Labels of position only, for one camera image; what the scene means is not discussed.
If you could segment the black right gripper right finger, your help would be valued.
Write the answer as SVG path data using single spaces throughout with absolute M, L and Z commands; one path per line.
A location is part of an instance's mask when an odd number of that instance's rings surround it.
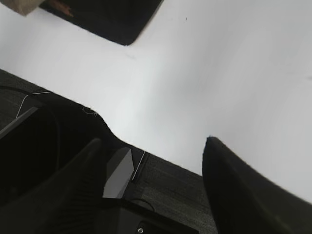
M 214 136 L 202 177 L 220 234 L 310 234 L 312 206 L 262 176 Z

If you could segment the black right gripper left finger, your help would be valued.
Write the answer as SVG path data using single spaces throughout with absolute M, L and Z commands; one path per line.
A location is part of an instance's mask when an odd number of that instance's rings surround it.
M 91 140 L 48 180 L 0 210 L 2 234 L 95 234 L 106 181 L 102 141 Z

